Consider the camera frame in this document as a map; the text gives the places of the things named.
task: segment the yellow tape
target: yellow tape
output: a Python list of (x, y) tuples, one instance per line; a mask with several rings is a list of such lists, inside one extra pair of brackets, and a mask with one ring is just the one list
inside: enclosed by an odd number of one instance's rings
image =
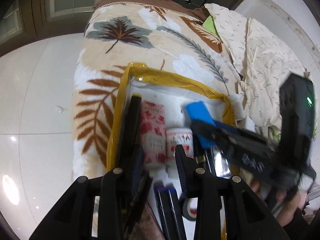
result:
[(126, 97), (126, 87), (132, 75), (140, 82), (167, 87), (180, 87), (206, 96), (211, 100), (223, 101), (226, 103), (226, 105), (223, 110), (222, 121), (228, 125), (236, 125), (233, 109), (230, 100), (226, 95), (218, 93), (217, 91), (198, 81), (180, 76), (178, 74), (148, 68), (148, 66), (143, 63), (129, 63), (121, 78), (119, 91), (116, 98), (112, 132), (107, 148), (107, 171), (110, 171), (115, 167), (122, 112)]

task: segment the leaf print blanket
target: leaf print blanket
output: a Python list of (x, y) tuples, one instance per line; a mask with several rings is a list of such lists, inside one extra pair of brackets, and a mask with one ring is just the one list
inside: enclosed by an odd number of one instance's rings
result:
[(236, 92), (239, 74), (218, 36), (185, 13), (136, 2), (95, 10), (84, 34), (72, 97), (73, 178), (106, 172), (120, 78), (129, 62), (199, 81), (219, 93)]

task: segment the white jar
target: white jar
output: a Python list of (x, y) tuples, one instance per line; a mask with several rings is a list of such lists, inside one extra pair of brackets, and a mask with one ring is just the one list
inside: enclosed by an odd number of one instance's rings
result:
[(178, 144), (182, 144), (187, 157), (193, 158), (193, 136), (189, 128), (166, 129), (167, 161), (174, 161), (174, 151)]

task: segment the brown ruffled trim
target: brown ruffled trim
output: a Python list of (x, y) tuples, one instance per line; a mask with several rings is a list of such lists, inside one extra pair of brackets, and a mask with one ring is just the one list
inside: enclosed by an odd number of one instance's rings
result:
[(136, 3), (144, 3), (148, 5), (162, 7), (165, 9), (185, 13), (187, 15), (190, 15), (194, 18), (199, 19), (202, 22), (204, 22), (210, 15), (208, 10), (204, 6), (200, 8), (196, 8), (194, 10), (190, 10), (182, 7), (180, 4), (172, 0), (100, 0), (93, 6), (93, 9), (96, 10), (97, 8), (103, 5), (114, 3), (114, 2), (136, 2)]

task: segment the black marker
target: black marker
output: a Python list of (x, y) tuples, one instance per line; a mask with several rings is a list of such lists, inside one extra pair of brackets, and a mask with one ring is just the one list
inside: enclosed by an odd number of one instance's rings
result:
[(164, 186), (158, 186), (154, 188), (162, 232), (166, 240), (177, 240), (169, 199), (166, 191), (167, 189)]
[(174, 187), (168, 187), (167, 194), (169, 198), (169, 205), (171, 208), (171, 214), (173, 217), (174, 227), (176, 229), (178, 240), (187, 240), (177, 191)]

